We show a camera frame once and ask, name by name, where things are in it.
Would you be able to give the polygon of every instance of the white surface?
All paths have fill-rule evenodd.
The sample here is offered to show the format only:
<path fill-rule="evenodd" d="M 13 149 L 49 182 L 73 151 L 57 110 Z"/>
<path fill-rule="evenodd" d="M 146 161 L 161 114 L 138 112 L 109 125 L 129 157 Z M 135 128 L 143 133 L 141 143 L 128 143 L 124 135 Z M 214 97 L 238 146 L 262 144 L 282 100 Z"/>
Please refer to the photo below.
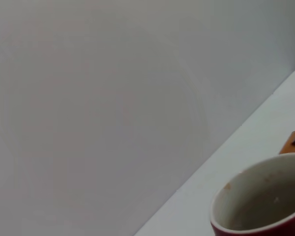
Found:
<path fill-rule="evenodd" d="M 293 3 L 0 0 L 0 236 L 133 235 L 295 70 Z"/>
<path fill-rule="evenodd" d="M 136 236 L 212 236 L 214 194 L 251 164 L 275 156 L 295 130 L 295 72 L 195 172 Z"/>

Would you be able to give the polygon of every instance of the orange object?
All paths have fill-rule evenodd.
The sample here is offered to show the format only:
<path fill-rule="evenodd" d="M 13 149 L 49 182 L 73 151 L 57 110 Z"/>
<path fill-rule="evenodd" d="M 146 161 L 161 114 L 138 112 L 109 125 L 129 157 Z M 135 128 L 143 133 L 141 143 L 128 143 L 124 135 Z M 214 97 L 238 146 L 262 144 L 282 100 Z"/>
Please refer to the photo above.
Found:
<path fill-rule="evenodd" d="M 283 148 L 280 151 L 280 154 L 295 152 L 295 145 L 292 144 L 294 140 L 295 140 L 295 131 L 287 139 L 286 143 L 284 144 Z"/>

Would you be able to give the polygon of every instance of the mug rim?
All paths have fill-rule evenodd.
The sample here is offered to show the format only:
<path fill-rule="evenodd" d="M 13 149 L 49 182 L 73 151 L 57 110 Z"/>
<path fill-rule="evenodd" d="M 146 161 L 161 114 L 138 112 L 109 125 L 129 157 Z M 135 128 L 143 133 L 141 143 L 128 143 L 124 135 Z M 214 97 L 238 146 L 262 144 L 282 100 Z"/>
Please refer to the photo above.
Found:
<path fill-rule="evenodd" d="M 238 178 L 243 172 L 245 171 L 248 171 L 249 169 L 257 166 L 257 165 L 260 165 L 260 164 L 263 164 L 263 163 L 266 163 L 266 162 L 271 162 L 273 160 L 276 160 L 276 159 L 280 159 L 280 158 L 286 158 L 287 156 L 289 156 L 289 158 L 291 158 L 291 156 L 295 156 L 295 152 L 293 153 L 284 153 L 284 154 L 280 154 L 280 155 L 277 155 L 277 156 L 274 156 L 274 157 L 271 157 L 271 158 L 268 158 L 266 160 L 263 160 L 263 161 L 260 161 L 260 162 L 257 162 L 256 164 L 253 164 L 251 166 L 249 166 L 248 168 L 244 169 L 243 171 L 237 173 L 235 176 L 233 176 L 227 183 L 231 182 L 232 180 Z M 227 229 L 227 228 L 224 228 L 222 227 L 219 223 L 216 222 L 215 220 L 215 217 L 213 216 L 213 208 L 215 206 L 215 202 L 217 200 L 217 197 L 220 195 L 220 193 L 223 191 L 223 188 L 221 188 L 213 197 L 213 200 L 212 200 L 212 203 L 211 203 L 211 207 L 210 207 L 210 221 L 211 221 L 211 224 L 219 229 L 220 231 L 223 231 L 225 233 L 229 233 L 229 234 L 233 234 L 233 235 L 244 235 L 244 234 L 252 234 L 252 233 L 260 233 L 260 232 L 264 232 L 266 230 L 271 230 L 271 229 L 274 229 L 282 224 L 285 224 L 287 223 L 288 221 L 292 220 L 295 218 L 295 212 L 289 216 L 287 216 L 286 218 L 283 218 L 275 223 L 272 223 L 272 224 L 269 224 L 269 225 L 266 225 L 266 226 L 263 226 L 263 227 L 260 227 L 260 228 L 255 228 L 255 229 L 251 229 L 251 230 L 230 230 L 230 229 Z"/>

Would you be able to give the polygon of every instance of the mug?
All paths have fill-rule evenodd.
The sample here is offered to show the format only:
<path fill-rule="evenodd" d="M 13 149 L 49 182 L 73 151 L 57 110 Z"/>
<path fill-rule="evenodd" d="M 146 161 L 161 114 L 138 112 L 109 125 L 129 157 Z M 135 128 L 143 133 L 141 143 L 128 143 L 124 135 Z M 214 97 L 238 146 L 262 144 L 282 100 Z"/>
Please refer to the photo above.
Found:
<path fill-rule="evenodd" d="M 213 199 L 216 236 L 295 236 L 295 153 L 240 172 Z"/>

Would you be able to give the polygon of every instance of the coffee stain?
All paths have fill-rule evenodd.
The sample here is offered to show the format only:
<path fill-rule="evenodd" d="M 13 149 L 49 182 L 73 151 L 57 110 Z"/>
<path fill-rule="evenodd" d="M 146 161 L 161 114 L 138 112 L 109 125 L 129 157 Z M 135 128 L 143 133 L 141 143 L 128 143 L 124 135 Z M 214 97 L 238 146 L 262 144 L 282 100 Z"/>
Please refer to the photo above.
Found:
<path fill-rule="evenodd" d="M 264 178 L 265 182 L 270 182 L 273 178 L 277 176 L 281 176 L 284 172 L 282 170 L 278 170 L 276 173 L 271 173 L 268 177 Z"/>
<path fill-rule="evenodd" d="M 231 184 L 230 183 L 226 184 L 224 189 L 230 190 L 231 189 Z"/>

